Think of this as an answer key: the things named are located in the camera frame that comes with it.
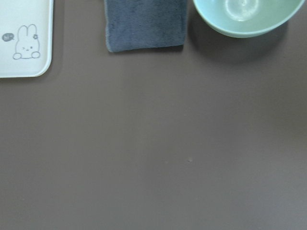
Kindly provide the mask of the cream rabbit tray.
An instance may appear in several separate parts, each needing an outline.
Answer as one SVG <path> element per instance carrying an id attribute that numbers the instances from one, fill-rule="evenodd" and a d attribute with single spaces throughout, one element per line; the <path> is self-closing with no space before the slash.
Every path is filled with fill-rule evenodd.
<path id="1" fill-rule="evenodd" d="M 1 78 L 38 77 L 50 67 L 53 43 L 52 0 L 0 2 Z"/>

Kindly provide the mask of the grey folded cloth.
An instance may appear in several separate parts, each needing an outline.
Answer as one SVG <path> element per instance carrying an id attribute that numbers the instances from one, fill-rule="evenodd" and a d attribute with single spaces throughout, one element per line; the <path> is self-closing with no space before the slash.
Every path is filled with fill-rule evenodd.
<path id="1" fill-rule="evenodd" d="M 106 0 L 109 52 L 181 46 L 187 27 L 186 0 Z"/>

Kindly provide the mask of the mint green bowl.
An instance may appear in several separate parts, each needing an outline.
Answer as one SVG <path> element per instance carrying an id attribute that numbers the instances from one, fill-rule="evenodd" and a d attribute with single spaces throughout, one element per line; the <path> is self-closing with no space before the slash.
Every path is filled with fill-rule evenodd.
<path id="1" fill-rule="evenodd" d="M 200 17 L 215 31 L 234 38 L 266 34 L 290 20 L 304 0 L 194 0 Z"/>

